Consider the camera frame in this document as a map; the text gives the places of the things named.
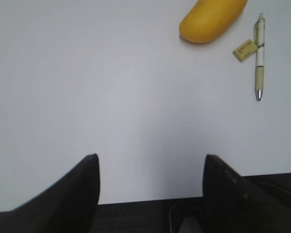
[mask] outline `eraser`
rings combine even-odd
[[[242,62],[255,51],[257,51],[258,47],[252,40],[247,40],[242,45],[240,45],[237,49],[233,51],[233,54],[237,59]]]

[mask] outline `white surface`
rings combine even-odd
[[[97,152],[100,203],[201,196],[207,153],[291,172],[291,0],[250,0],[219,39],[178,24],[194,0],[0,0],[0,210]],[[232,51],[266,18],[265,90]]]

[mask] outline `white pen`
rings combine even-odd
[[[254,90],[257,101],[260,101],[264,89],[265,19],[263,13],[259,15],[259,20],[256,24],[256,45],[258,51],[256,55],[256,84]]]

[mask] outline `yellow mango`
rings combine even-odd
[[[180,35],[194,43],[214,40],[238,18],[247,0],[198,0],[180,23]]]

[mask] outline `pen grip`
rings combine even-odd
[[[255,90],[263,90],[264,87],[264,67],[256,67]]]

